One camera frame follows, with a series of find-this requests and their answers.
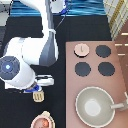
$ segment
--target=black cable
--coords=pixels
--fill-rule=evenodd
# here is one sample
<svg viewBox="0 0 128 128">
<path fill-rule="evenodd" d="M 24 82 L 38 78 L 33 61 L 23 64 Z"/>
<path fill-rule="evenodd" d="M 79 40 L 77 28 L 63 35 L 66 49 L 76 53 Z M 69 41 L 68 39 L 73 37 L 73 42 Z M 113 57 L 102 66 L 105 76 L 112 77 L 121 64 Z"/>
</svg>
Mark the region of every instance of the black cable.
<svg viewBox="0 0 128 128">
<path fill-rule="evenodd" d="M 11 1 L 11 3 L 10 3 L 10 6 L 9 6 L 9 15 L 10 15 L 10 10 L 11 10 L 11 5 L 12 5 L 12 2 L 13 2 L 13 0 Z"/>
<path fill-rule="evenodd" d="M 60 21 L 60 23 L 57 25 L 57 27 L 55 28 L 55 30 L 57 30 L 57 28 L 62 24 L 62 22 L 64 21 L 65 17 L 67 16 L 68 12 L 70 11 L 71 7 L 72 7 L 72 0 L 70 1 L 70 5 L 68 5 L 68 9 L 67 12 L 65 14 L 65 16 L 63 17 L 63 19 Z"/>
</svg>

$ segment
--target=blue object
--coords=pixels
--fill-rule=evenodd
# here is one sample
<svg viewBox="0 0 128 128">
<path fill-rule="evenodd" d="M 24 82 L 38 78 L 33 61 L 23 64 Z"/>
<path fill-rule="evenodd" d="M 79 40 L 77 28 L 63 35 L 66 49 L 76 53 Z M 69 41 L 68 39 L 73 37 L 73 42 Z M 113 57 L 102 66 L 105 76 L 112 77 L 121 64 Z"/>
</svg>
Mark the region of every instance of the blue object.
<svg viewBox="0 0 128 128">
<path fill-rule="evenodd" d="M 38 90 L 39 90 L 39 85 L 36 85 L 34 88 L 32 88 L 32 89 L 26 89 L 26 90 L 24 90 L 25 92 L 28 92 L 28 93 L 32 93 L 32 92 L 38 92 Z"/>
<path fill-rule="evenodd" d="M 30 7 L 25 6 L 19 0 L 13 0 L 11 17 L 19 16 L 40 16 L 40 13 Z M 66 8 L 58 14 L 64 16 L 67 10 L 67 16 L 80 15 L 106 15 L 103 0 L 65 0 Z"/>
</svg>

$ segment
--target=dark floor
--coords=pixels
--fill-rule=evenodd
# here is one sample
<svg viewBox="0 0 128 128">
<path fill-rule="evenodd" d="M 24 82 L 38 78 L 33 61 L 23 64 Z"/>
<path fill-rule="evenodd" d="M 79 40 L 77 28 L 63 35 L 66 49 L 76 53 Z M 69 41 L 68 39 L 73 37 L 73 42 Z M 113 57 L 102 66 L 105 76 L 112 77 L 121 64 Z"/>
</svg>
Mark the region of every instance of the dark floor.
<svg viewBox="0 0 128 128">
<path fill-rule="evenodd" d="M 54 17 L 55 27 L 61 21 Z M 40 17 L 9 18 L 3 47 L 13 37 L 42 37 Z M 51 113 L 56 128 L 66 128 L 66 41 L 111 41 L 107 16 L 66 17 L 57 29 L 56 39 L 59 47 L 59 59 L 49 68 L 31 66 L 37 74 L 51 74 L 54 86 L 44 87 L 45 101 L 35 103 L 32 94 L 9 93 L 0 81 L 0 128 L 30 128 L 32 120 L 44 110 Z"/>
</svg>

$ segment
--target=cup handle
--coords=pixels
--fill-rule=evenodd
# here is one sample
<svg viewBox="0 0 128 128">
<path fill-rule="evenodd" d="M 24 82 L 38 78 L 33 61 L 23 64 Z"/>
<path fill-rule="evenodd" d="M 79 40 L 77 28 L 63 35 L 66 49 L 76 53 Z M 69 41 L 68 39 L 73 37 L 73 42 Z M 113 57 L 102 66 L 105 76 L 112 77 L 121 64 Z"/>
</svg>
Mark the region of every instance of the cup handle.
<svg viewBox="0 0 128 128">
<path fill-rule="evenodd" d="M 42 115 L 44 115 L 44 116 L 46 116 L 46 117 L 50 117 L 50 113 L 47 112 L 47 111 L 44 111 L 44 112 L 42 113 Z"/>
</svg>

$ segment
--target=bowl rim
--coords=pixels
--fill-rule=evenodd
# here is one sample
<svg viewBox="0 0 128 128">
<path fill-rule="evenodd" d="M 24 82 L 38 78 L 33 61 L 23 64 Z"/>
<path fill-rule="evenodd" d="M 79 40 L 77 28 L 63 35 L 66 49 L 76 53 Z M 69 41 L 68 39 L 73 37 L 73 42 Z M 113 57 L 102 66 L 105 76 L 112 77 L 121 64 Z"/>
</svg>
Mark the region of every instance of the bowl rim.
<svg viewBox="0 0 128 128">
<path fill-rule="evenodd" d="M 102 89 L 102 88 L 100 88 L 100 87 L 95 87 L 95 86 L 86 87 L 86 88 L 82 89 L 82 90 L 78 93 L 78 95 L 77 95 L 77 97 L 76 97 L 75 108 L 76 108 L 77 115 L 79 116 L 79 118 L 80 118 L 85 124 L 87 124 L 87 125 L 90 126 L 90 127 L 98 127 L 98 128 L 100 128 L 100 127 L 105 127 L 105 126 L 107 126 L 108 124 L 110 124 L 110 123 L 112 122 L 112 120 L 114 119 L 114 116 L 115 116 L 115 109 L 113 109 L 113 113 L 112 113 L 112 116 L 111 116 L 110 120 L 109 120 L 107 123 L 103 124 L 103 125 L 91 125 L 91 124 L 89 124 L 88 122 L 86 122 L 86 121 L 81 117 L 81 115 L 79 114 L 79 111 L 78 111 L 78 108 L 77 108 L 77 102 L 78 102 L 79 96 L 80 96 L 85 90 L 89 90 L 89 89 L 98 89 L 98 90 L 103 91 L 103 92 L 104 92 L 105 94 L 107 94 L 107 96 L 110 98 L 112 104 L 114 104 L 114 101 L 113 101 L 112 97 L 111 97 L 110 94 L 107 93 L 107 91 L 105 91 L 104 89 Z"/>
<path fill-rule="evenodd" d="M 48 120 L 49 122 L 49 127 L 48 128 L 52 128 L 52 121 L 50 120 L 50 118 L 48 118 L 47 116 L 44 116 L 44 115 L 38 115 L 31 123 L 31 128 L 34 128 L 34 124 L 35 122 L 40 119 L 40 118 L 45 118 Z"/>
</svg>

